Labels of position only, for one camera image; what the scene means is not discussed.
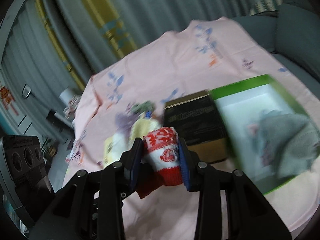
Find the red and white sock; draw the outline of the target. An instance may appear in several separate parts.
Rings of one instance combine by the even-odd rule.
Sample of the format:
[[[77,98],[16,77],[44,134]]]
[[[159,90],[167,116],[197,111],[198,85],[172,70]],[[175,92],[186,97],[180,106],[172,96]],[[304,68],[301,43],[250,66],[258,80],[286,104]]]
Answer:
[[[141,199],[161,186],[178,186],[183,183],[178,134],[171,127],[161,127],[143,138],[146,153],[143,160],[153,168],[152,178],[137,188]]]

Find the purple knitted cloth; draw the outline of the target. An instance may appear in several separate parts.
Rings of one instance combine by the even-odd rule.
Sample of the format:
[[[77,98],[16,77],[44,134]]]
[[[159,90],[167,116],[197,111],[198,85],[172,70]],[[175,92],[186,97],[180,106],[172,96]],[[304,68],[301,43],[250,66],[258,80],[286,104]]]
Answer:
[[[117,113],[115,117],[115,124],[117,131],[124,135],[129,135],[131,127],[136,122],[137,116],[133,114]]]

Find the yellow and white towel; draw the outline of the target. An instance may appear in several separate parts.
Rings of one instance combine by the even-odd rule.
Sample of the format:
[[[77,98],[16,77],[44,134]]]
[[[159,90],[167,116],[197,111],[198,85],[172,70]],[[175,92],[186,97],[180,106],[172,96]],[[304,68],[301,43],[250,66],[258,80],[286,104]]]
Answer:
[[[161,124],[153,118],[141,118],[138,119],[131,127],[128,146],[131,148],[136,138],[143,139],[149,132],[157,130],[161,127]]]

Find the tissue pack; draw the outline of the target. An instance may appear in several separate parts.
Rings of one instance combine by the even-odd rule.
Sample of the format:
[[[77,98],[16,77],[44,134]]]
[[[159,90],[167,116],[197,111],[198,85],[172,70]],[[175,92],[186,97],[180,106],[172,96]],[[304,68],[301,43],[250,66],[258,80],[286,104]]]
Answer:
[[[119,161],[122,153],[128,150],[127,137],[121,132],[114,133],[104,143],[103,167]]]

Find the green gift box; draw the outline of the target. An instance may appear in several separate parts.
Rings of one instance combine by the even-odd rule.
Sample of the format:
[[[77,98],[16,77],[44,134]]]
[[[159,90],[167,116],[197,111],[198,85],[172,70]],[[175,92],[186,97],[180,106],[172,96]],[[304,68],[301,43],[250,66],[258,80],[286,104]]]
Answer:
[[[268,194],[310,170],[319,129],[275,79],[256,76],[210,90],[222,116],[235,166]]]

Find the white cup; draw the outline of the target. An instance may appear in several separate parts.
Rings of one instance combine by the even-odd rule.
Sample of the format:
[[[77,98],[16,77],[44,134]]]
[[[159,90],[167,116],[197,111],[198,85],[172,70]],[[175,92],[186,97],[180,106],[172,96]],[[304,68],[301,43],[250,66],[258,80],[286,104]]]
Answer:
[[[65,106],[68,106],[69,102],[72,101],[73,99],[75,98],[79,98],[80,95],[76,94],[76,92],[67,87],[60,95],[59,95],[59,98],[60,100],[63,102],[63,104]]]

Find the pink floral tablecloth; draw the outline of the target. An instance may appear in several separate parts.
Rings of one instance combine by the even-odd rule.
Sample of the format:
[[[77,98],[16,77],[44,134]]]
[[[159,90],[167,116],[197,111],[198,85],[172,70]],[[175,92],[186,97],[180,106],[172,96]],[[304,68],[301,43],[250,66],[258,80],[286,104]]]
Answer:
[[[103,168],[106,140],[120,139],[116,117],[150,100],[154,115],[172,99],[268,74],[281,83],[319,127],[319,83],[283,56],[270,54],[233,20],[191,21],[169,31],[93,75],[75,113],[75,143],[64,184],[78,169]],[[198,193],[182,185],[160,187],[144,200],[134,193],[124,205],[127,239],[193,239]],[[290,232],[302,229],[319,206],[319,157],[308,170],[268,193]]]

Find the green sock ball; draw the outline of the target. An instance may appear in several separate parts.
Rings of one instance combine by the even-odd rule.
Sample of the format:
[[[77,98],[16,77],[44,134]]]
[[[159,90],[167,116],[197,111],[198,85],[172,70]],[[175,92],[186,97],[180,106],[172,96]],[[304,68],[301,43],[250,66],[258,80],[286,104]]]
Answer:
[[[132,114],[142,114],[143,112],[148,112],[148,111],[153,112],[154,110],[155,110],[155,104],[151,101],[145,101],[143,103],[134,104],[131,107],[130,112]]]

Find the striped cushion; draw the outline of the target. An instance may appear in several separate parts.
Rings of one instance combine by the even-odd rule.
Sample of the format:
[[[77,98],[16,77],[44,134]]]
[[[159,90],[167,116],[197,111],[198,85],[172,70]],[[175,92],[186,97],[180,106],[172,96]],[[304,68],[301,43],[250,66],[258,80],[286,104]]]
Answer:
[[[249,11],[249,16],[253,15],[275,15],[283,0],[259,0]]]

